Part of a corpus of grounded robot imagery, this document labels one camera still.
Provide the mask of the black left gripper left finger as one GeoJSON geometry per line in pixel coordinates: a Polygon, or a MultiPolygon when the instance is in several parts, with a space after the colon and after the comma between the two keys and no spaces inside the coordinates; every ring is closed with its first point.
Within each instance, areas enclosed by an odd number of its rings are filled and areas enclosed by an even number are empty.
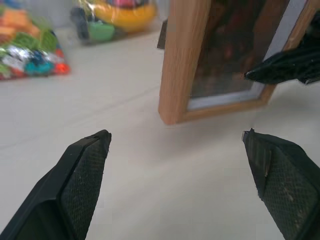
{"type": "Polygon", "coordinates": [[[85,240],[111,140],[111,133],[103,129],[69,145],[35,184],[0,240],[85,240]]]}

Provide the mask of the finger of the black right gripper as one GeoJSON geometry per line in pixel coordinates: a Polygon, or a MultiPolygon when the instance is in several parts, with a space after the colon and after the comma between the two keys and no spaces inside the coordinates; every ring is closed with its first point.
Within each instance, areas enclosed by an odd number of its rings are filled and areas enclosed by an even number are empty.
{"type": "Polygon", "coordinates": [[[265,85],[298,80],[304,85],[320,82],[320,46],[281,51],[244,74],[244,78],[265,85]]]}
{"type": "Polygon", "coordinates": [[[308,26],[303,37],[303,47],[320,47],[320,15],[315,15],[308,26]]]}

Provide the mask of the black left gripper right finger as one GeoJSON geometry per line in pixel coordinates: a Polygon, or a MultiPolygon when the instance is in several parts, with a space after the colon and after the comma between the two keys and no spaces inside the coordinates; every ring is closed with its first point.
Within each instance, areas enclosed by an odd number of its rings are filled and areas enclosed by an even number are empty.
{"type": "Polygon", "coordinates": [[[320,167],[296,143],[244,131],[259,198],[285,240],[320,240],[320,167]]]}

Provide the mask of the wooden picture frame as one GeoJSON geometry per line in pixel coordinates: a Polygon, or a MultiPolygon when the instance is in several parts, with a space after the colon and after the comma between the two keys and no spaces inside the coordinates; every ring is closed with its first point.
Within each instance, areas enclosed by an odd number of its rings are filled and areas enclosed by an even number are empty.
{"type": "Polygon", "coordinates": [[[174,125],[264,106],[278,84],[244,74],[303,48],[320,0],[171,0],[158,112],[174,125]]]}

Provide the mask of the clear bag of colourful toys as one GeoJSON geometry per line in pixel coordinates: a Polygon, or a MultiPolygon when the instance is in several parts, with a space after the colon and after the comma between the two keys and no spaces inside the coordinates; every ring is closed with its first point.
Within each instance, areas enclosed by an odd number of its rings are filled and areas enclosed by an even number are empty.
{"type": "Polygon", "coordinates": [[[40,0],[0,0],[0,81],[70,72],[49,12],[40,0]]]}

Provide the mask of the green plastic toy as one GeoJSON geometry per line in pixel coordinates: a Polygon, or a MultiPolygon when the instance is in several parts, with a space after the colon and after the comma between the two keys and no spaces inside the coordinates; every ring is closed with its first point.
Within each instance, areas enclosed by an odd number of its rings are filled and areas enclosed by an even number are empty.
{"type": "Polygon", "coordinates": [[[108,42],[115,35],[115,27],[102,22],[89,22],[88,32],[90,40],[93,42],[108,42]]]}

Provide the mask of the dark blue plastic toy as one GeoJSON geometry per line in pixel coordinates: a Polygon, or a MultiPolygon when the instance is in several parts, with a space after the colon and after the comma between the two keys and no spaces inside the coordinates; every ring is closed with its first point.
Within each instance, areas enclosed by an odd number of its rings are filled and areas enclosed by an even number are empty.
{"type": "Polygon", "coordinates": [[[70,11],[70,19],[75,25],[78,38],[81,41],[87,41],[90,36],[85,10],[81,7],[73,7],[70,11]]]}

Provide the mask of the clear bag with yellow toy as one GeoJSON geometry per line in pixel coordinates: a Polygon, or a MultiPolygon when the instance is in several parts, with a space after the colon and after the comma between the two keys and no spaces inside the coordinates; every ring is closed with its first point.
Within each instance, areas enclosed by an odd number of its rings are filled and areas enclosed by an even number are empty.
{"type": "Polygon", "coordinates": [[[106,43],[144,31],[158,13],[155,0],[74,0],[69,15],[80,43],[106,43]]]}

